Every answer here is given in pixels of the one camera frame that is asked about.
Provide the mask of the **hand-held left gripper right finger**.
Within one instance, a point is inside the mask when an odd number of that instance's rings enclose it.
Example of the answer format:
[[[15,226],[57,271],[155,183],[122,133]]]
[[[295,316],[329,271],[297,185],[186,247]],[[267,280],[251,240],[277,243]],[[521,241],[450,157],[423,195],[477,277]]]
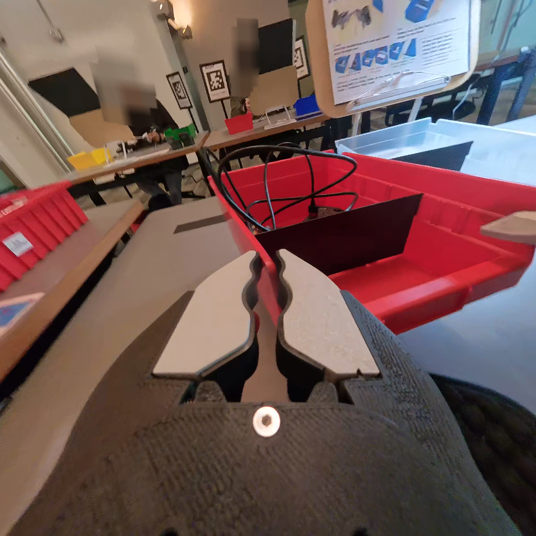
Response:
[[[276,256],[282,349],[324,378],[379,377],[379,366],[339,287],[287,249]]]

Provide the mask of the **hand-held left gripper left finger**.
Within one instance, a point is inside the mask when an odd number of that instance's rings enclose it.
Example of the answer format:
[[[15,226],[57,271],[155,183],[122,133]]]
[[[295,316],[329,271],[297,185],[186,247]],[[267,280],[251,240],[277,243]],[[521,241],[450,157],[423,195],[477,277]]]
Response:
[[[250,250],[201,282],[188,298],[152,376],[199,386],[216,382],[242,396],[259,359],[257,318],[260,255]]]

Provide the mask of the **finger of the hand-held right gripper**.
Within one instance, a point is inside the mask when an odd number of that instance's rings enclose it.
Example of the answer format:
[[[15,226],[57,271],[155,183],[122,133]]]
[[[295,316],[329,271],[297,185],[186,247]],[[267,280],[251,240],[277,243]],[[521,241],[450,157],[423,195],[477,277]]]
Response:
[[[535,211],[518,211],[480,227],[484,236],[535,245]]]

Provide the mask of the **red plastic bin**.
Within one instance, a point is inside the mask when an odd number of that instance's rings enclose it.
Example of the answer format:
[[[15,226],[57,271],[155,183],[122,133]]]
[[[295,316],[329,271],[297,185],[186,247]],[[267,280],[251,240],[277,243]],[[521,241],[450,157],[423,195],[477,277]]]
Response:
[[[209,183],[241,252],[256,250],[264,263],[259,295],[276,324],[279,276],[254,238],[251,222],[235,211],[249,210],[265,227],[263,165],[221,173]],[[404,252],[328,276],[395,334],[459,311],[517,284],[534,256],[534,246],[484,236],[480,227],[518,211],[535,211],[535,186],[481,178],[418,164],[347,153],[299,156],[267,166],[276,230],[304,221],[309,206],[346,212],[423,194]]]
[[[226,118],[224,123],[230,135],[237,135],[239,133],[253,130],[253,115],[248,111],[245,114]]]
[[[1,195],[1,292],[88,222],[69,181]]]

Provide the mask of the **wooden side table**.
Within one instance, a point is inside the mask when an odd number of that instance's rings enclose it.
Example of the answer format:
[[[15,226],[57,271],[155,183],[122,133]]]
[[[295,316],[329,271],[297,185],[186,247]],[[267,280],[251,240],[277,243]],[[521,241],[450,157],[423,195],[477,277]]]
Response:
[[[1,293],[1,302],[41,295],[1,335],[1,380],[17,366],[142,211],[143,205],[137,199],[84,211],[88,222]]]

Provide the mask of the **clear plastic bin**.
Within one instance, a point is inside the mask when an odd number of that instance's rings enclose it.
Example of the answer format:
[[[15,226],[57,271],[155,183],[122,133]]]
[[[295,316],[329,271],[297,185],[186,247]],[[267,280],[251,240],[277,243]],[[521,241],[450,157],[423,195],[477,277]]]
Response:
[[[535,185],[535,115],[496,126],[430,118],[336,141],[336,150],[392,160],[473,141],[460,172]]]

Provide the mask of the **wooden background table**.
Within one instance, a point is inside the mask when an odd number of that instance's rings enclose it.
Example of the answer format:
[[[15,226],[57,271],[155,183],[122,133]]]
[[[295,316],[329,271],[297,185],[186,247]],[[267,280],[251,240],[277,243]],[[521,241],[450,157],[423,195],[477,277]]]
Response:
[[[330,127],[325,124],[329,117],[322,114],[318,116],[296,119],[295,123],[278,126],[265,130],[265,118],[253,124],[253,130],[230,135],[227,129],[212,131],[204,143],[204,147],[213,151],[234,146],[249,146],[257,140],[282,135],[285,140],[296,143],[309,142],[313,139],[330,135]]]
[[[171,149],[169,144],[162,144],[159,147],[137,151],[127,158],[116,159],[110,164],[94,166],[82,171],[72,171],[66,176],[67,189],[77,199],[90,194],[100,194],[103,191],[124,188],[137,181],[137,177],[134,177],[133,173],[124,178],[124,171],[137,170],[163,164],[190,154],[198,154],[209,135],[210,131],[200,132],[194,138],[192,145],[180,149]]]

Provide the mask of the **blue printed card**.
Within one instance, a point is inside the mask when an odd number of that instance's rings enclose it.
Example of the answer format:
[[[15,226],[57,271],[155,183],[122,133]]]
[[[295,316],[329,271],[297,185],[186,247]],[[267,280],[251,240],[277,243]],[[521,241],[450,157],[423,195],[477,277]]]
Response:
[[[34,293],[1,299],[1,338],[43,297],[44,293]]]

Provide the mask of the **green plastic bin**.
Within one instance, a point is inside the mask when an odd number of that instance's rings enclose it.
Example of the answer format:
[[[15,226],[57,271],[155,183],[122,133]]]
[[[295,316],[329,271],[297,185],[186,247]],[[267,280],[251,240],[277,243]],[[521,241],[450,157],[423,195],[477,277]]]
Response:
[[[172,150],[179,150],[184,147],[195,145],[196,135],[197,129],[193,122],[185,127],[170,127],[164,131],[165,141]]]

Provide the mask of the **yellow plastic bin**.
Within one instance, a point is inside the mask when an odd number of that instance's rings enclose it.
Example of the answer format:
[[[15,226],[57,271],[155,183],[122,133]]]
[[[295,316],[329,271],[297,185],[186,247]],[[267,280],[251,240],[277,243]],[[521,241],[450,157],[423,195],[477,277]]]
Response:
[[[68,163],[76,171],[84,171],[93,167],[105,166],[113,162],[109,148],[100,147],[89,152],[80,152],[68,157]]]

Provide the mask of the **black mesh pad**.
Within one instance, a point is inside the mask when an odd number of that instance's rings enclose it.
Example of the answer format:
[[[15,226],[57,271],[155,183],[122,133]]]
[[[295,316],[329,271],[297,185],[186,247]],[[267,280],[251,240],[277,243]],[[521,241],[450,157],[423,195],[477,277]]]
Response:
[[[535,535],[535,415],[499,392],[431,377],[499,503],[522,535]]]

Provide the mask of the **instruction sheet on stand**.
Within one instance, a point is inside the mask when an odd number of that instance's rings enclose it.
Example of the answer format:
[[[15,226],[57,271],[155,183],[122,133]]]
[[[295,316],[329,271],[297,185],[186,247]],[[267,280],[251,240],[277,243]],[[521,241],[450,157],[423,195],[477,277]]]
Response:
[[[317,104],[330,118],[454,90],[473,74],[481,1],[309,1]]]

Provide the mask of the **blue plastic bin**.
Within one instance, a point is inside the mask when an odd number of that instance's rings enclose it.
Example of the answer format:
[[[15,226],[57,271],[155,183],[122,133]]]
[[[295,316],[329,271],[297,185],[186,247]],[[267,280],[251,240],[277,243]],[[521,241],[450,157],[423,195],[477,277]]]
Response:
[[[297,119],[322,115],[315,93],[299,98],[293,105],[293,109]]]

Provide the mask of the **framed marker poster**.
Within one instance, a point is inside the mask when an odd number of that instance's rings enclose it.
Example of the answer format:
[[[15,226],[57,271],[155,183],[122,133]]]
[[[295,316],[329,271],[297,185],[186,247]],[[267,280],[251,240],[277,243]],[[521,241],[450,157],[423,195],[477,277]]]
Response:
[[[298,81],[310,76],[309,59],[305,46],[305,37],[303,35],[297,37],[295,40],[294,66],[296,67]]]
[[[213,104],[231,98],[227,69],[223,59],[199,64],[199,70],[209,103]]]
[[[192,102],[181,73],[178,71],[170,73],[166,76],[166,79],[173,92],[179,109],[191,110]]]

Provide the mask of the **cardboard and black panel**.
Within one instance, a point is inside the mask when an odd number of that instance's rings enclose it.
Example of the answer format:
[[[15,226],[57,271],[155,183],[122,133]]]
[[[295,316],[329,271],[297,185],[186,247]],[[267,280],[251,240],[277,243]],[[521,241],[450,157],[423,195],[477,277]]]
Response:
[[[134,138],[128,126],[104,119],[97,93],[76,69],[35,78],[28,85],[63,112],[74,130],[91,147],[98,148],[109,142],[128,142]]]
[[[292,18],[259,28],[259,76],[249,96],[251,112],[291,107],[298,99],[294,64],[296,22]]]

